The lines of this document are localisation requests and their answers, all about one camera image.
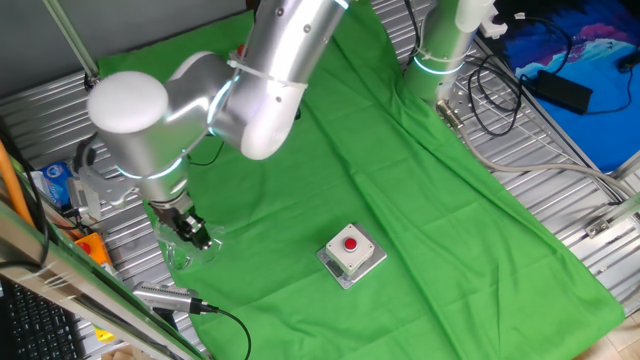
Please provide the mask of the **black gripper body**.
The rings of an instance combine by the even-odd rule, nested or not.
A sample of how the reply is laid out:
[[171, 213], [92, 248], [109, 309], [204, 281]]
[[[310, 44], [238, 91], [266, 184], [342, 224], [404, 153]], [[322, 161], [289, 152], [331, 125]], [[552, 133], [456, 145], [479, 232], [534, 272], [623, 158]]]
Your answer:
[[178, 214], [194, 213], [194, 204], [190, 198], [177, 198], [170, 202], [151, 201], [150, 205], [158, 219], [174, 232], [176, 232], [175, 221]]

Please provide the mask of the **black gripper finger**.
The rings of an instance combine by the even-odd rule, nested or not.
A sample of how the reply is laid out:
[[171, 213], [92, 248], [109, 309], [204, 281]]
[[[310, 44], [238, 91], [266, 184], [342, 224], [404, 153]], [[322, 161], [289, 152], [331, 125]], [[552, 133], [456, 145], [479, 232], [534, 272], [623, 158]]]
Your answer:
[[180, 236], [201, 236], [206, 232], [205, 221], [198, 215], [178, 214], [175, 223]]
[[205, 228], [200, 228], [190, 236], [191, 242], [199, 250], [209, 249], [212, 245], [211, 237]]

